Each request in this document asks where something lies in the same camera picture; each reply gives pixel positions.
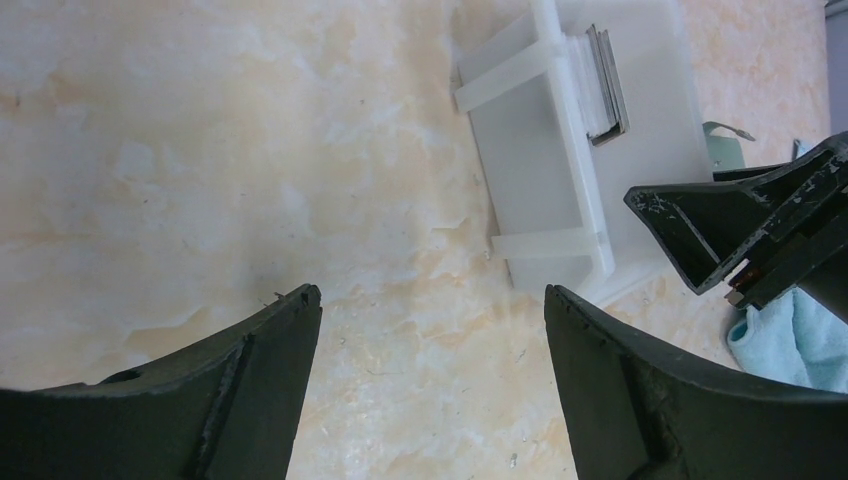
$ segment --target white plastic box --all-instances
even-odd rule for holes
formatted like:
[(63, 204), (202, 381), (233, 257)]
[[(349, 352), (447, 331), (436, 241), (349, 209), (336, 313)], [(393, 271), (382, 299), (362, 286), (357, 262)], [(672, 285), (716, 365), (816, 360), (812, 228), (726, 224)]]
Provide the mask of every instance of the white plastic box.
[[(563, 44), (592, 25), (609, 33), (629, 122), (599, 146)], [(711, 180), (674, 0), (534, 0), (458, 68), (500, 227), (494, 252), (516, 289), (559, 284), (605, 306), (668, 265), (622, 199), (634, 185)]]

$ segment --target light blue towel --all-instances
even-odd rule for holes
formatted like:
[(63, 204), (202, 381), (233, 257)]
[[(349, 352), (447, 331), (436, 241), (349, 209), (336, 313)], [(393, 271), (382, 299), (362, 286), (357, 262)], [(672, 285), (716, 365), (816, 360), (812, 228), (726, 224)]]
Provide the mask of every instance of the light blue towel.
[(762, 311), (749, 307), (727, 344), (745, 372), (848, 393), (848, 325), (800, 288)]

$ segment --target beige marble countertop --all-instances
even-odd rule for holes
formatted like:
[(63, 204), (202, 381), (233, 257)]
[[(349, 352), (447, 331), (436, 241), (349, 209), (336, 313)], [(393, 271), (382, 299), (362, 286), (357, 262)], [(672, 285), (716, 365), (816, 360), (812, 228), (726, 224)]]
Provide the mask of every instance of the beige marble countertop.
[[(829, 133), (823, 0), (686, 0), (703, 117), (753, 165)], [(0, 385), (95, 382), (305, 283), (289, 478), (573, 478), (541, 304), (489, 260), (453, 64), (521, 0), (0, 7)], [(717, 289), (608, 311), (703, 357)], [(517, 456), (514, 468), (510, 459)]]

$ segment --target blue cloth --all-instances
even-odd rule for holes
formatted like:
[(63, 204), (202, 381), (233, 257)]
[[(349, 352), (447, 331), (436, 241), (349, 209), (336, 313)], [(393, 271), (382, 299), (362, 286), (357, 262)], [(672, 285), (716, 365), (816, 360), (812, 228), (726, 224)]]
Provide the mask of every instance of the blue cloth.
[(762, 311), (749, 307), (727, 345), (750, 374), (848, 393), (848, 325), (800, 288)]

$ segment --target scratch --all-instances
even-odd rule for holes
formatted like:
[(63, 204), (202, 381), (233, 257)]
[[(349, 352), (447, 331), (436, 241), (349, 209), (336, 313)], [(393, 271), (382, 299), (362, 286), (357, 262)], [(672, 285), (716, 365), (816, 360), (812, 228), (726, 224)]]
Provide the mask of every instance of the scratch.
[(403, 371), (400, 372), (372, 372), (370, 368), (365, 369), (366, 372), (374, 375), (376, 377), (382, 377), (383, 375), (403, 375)]

